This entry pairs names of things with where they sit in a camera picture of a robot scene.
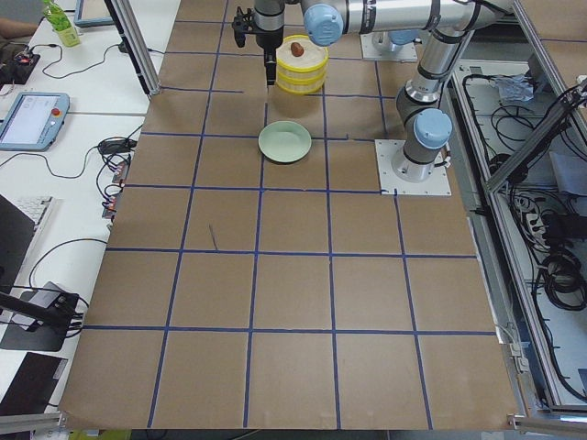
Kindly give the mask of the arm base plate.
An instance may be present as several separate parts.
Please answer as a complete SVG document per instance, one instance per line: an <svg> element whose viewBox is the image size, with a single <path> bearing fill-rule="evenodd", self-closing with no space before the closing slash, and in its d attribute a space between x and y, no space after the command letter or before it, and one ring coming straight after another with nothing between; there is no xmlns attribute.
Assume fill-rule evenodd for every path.
<svg viewBox="0 0 587 440"><path fill-rule="evenodd" d="M384 32L360 36L362 58L368 61L417 62L415 44L410 41L404 45L391 42Z"/></svg>
<svg viewBox="0 0 587 440"><path fill-rule="evenodd" d="M376 139L381 193L407 196L451 196L447 167L437 154L434 163L419 165L404 154L404 140Z"/></svg>

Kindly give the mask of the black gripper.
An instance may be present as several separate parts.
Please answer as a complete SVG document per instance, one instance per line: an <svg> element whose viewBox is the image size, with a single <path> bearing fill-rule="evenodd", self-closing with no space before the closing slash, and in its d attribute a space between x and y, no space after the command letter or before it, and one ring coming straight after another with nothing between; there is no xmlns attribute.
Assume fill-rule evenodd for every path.
<svg viewBox="0 0 587 440"><path fill-rule="evenodd" d="M284 9L279 12L260 12L256 8L243 10L238 6L231 27L239 48L245 46L246 36L255 37L257 45L264 50L266 84L273 86L277 75L276 49L283 41Z"/></svg>

